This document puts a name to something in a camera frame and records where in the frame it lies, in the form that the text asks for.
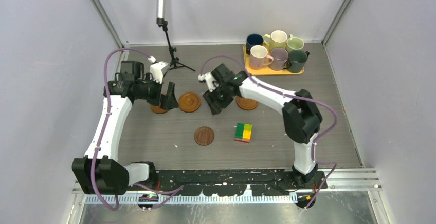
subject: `yellow tray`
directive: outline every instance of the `yellow tray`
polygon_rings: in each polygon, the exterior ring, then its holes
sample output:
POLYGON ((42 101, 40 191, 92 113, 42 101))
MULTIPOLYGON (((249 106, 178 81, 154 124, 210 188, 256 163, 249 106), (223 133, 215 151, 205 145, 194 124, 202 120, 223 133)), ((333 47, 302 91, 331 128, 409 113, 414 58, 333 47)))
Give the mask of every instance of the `yellow tray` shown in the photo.
POLYGON ((251 73, 254 76, 261 76, 261 75, 298 75, 298 74, 302 74, 304 72, 304 67, 301 70, 301 72, 290 72, 288 70, 280 70, 280 71, 274 71, 272 70, 269 66, 264 66, 258 70, 254 70, 253 68, 250 67, 250 65, 248 64, 248 61, 250 60, 250 56, 248 54, 245 53, 245 45, 244 47, 242 47, 242 54, 244 54, 244 64, 245 67, 247 68, 247 71, 249 73, 251 73))

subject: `cup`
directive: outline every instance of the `cup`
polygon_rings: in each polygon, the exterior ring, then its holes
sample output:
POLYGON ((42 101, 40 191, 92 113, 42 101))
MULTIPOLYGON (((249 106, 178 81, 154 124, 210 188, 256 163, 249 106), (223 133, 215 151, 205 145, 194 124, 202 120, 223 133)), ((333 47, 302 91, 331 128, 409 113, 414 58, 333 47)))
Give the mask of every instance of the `cup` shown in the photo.
POLYGON ((288 69, 290 66, 288 59, 288 53, 283 48, 275 48, 271 51, 271 56, 274 58, 269 67, 274 71, 280 71, 282 69, 288 69))
POLYGON ((286 51, 291 53, 293 50, 300 50, 304 47, 304 41, 301 38, 296 38, 289 35, 289 39, 286 41, 286 51))
POLYGON ((272 51, 275 48, 284 48, 287 40, 286 32, 282 30, 275 30, 271 33, 271 35, 263 36, 264 42, 268 45, 269 51, 272 51))
POLYGON ((259 34, 251 34, 247 36, 247 40, 245 43, 245 53, 250 54, 250 50, 255 45, 262 45, 263 37, 259 34))
POLYGON ((270 65, 274 61, 274 58, 268 55, 268 49, 264 46, 255 45, 250 50, 250 60, 248 65, 254 69, 258 70, 263 66, 270 65))
POLYGON ((294 50, 289 53, 290 68, 288 69, 292 73, 299 73, 306 64, 309 52, 303 50, 294 50))

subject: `white wall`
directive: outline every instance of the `white wall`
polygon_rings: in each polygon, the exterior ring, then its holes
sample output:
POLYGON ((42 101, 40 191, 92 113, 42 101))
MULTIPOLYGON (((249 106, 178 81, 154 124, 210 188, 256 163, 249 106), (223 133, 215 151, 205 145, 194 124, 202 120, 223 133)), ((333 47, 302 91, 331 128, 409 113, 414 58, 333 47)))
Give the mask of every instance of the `white wall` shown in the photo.
MULTIPOLYGON (((175 43, 243 42, 281 29, 320 41, 343 0, 167 0, 175 43)), ((102 0, 118 34, 131 44, 166 43, 156 25, 157 0, 102 0)))
POLYGON ((0 0, 0 10, 0 222, 59 224, 116 45, 90 0, 0 0))
POLYGON ((328 53, 394 223, 434 223, 436 0, 354 0, 328 53))

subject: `round wooden coaster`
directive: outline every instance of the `round wooden coaster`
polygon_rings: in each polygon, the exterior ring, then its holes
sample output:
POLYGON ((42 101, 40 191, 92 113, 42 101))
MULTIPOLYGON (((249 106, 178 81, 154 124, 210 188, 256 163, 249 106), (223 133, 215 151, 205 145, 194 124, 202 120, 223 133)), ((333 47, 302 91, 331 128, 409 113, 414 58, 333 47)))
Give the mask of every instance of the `round wooden coaster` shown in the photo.
POLYGON ((151 111, 153 111, 154 113, 157 113, 157 114, 165 114, 166 112, 168 112, 168 110, 162 109, 158 106, 153 106, 151 104, 150 104, 150 109, 151 109, 151 111))
POLYGON ((236 97, 236 104, 243 110, 253 110, 259 103, 253 99, 236 97))
POLYGON ((178 99, 179 108, 187 113, 196 111, 201 104, 200 96, 194 92, 187 92, 178 99))
POLYGON ((194 140, 202 146, 210 145, 215 138, 213 130, 207 126, 202 126, 195 131, 194 140))

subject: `light green mug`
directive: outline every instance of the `light green mug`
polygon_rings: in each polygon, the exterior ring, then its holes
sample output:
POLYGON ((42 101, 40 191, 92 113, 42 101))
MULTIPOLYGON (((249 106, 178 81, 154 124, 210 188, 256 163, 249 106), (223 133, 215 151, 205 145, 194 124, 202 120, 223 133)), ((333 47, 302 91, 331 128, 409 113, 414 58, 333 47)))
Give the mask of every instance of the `light green mug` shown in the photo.
POLYGON ((286 41, 286 51, 291 53, 293 50, 300 50, 304 47, 304 41, 301 38, 289 35, 289 39, 286 41))
POLYGON ((284 48, 286 40, 287 34, 282 30, 275 30, 271 35, 266 34, 263 36, 263 42, 268 46, 270 52, 275 48, 284 48))

